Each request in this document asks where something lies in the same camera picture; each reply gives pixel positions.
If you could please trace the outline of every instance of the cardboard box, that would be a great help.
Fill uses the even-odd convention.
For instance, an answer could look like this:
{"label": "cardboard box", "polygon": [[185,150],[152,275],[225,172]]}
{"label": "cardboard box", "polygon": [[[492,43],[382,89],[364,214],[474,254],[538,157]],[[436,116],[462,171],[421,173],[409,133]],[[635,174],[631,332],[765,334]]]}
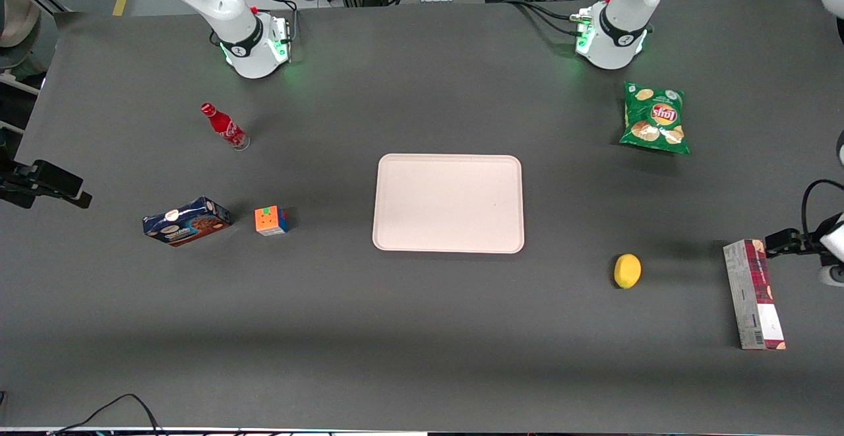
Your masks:
{"label": "cardboard box", "polygon": [[165,214],[144,217],[144,234],[172,247],[190,243],[231,225],[229,211],[207,197]]}
{"label": "cardboard box", "polygon": [[786,342],[774,307],[768,258],[762,240],[742,240],[727,245],[724,261],[733,290],[741,348],[784,350]]}

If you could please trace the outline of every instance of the white tray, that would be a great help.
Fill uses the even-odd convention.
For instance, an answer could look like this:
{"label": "white tray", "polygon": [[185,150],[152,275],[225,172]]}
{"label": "white tray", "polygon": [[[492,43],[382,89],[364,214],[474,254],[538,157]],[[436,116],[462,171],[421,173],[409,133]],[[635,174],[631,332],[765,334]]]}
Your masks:
{"label": "white tray", "polygon": [[387,154],[372,243],[386,251],[517,253],[522,164],[513,156]]}

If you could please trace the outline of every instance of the green chip bag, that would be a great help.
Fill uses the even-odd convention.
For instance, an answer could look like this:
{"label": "green chip bag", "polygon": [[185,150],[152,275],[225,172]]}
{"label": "green chip bag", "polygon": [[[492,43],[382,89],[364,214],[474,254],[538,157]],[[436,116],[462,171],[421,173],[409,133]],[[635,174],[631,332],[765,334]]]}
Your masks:
{"label": "green chip bag", "polygon": [[688,154],[683,135],[683,92],[654,90],[624,82],[624,135],[621,144]]}

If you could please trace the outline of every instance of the red bottle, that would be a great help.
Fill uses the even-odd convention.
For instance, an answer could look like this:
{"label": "red bottle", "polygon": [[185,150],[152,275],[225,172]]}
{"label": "red bottle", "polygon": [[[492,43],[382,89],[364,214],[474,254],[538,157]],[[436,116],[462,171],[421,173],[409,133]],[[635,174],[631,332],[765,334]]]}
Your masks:
{"label": "red bottle", "polygon": [[202,105],[202,113],[207,115],[208,120],[211,121],[211,127],[218,135],[223,136],[231,147],[235,150],[244,150],[249,147],[249,136],[243,132],[240,126],[231,120],[229,115],[217,111],[211,103]]}

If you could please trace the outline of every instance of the table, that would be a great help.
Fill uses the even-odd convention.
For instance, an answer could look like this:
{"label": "table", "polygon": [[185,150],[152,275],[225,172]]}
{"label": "table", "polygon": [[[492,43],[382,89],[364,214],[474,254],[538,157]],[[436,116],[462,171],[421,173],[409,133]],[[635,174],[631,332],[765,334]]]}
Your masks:
{"label": "table", "polygon": [[[806,185],[841,175],[844,47],[818,0],[666,1],[618,72],[510,5],[307,11],[293,63],[257,81],[198,16],[61,23],[18,159],[94,201],[0,208],[4,425],[133,391],[172,427],[844,431],[844,290],[815,258],[772,261],[789,349],[743,352],[721,256],[797,226]],[[625,79],[685,90],[691,156],[616,144]],[[403,152],[518,157],[524,250],[377,250],[377,163]],[[141,234],[199,195],[238,223],[182,249]],[[269,204],[298,228],[256,234]],[[645,268],[630,291],[620,253]],[[99,424],[145,419],[126,403]]]}

